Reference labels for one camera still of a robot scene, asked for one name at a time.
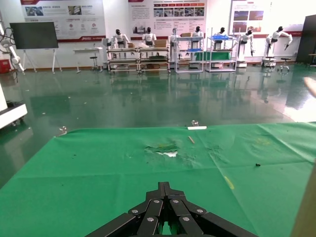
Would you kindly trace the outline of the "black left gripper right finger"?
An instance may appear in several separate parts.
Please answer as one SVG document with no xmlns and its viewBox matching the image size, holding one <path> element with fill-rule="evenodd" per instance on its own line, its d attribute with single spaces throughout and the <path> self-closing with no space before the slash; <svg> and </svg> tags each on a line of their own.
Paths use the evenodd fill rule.
<svg viewBox="0 0 316 237">
<path fill-rule="evenodd" d="M 255 237 L 256 235 L 187 200 L 183 191 L 164 184 L 166 219 L 172 235 Z"/>
</svg>

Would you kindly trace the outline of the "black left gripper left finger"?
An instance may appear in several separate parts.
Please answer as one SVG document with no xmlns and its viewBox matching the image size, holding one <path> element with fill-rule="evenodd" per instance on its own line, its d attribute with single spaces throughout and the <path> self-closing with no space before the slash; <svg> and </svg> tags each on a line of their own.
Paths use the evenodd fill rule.
<svg viewBox="0 0 316 237">
<path fill-rule="evenodd" d="M 158 189 L 146 192 L 145 201 L 104 224 L 89 237 L 152 237 L 162 235 L 165 183 Z"/>
</svg>

